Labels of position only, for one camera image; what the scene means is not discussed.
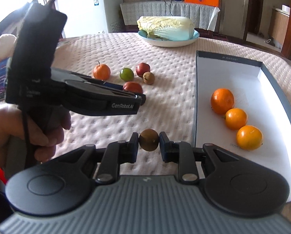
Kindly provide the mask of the person's left hand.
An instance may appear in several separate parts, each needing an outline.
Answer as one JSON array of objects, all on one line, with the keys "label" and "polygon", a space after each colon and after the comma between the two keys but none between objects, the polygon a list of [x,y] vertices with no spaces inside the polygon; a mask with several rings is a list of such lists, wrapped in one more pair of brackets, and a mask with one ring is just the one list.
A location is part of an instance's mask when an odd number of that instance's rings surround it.
[{"label": "person's left hand", "polygon": [[[60,125],[47,133],[43,133],[30,117],[27,122],[29,141],[38,146],[34,157],[37,161],[46,162],[55,155],[56,146],[63,142],[64,131],[71,128],[71,115],[65,114]],[[11,136],[24,139],[21,111],[11,104],[0,104],[0,168],[6,165],[7,144]]]}]

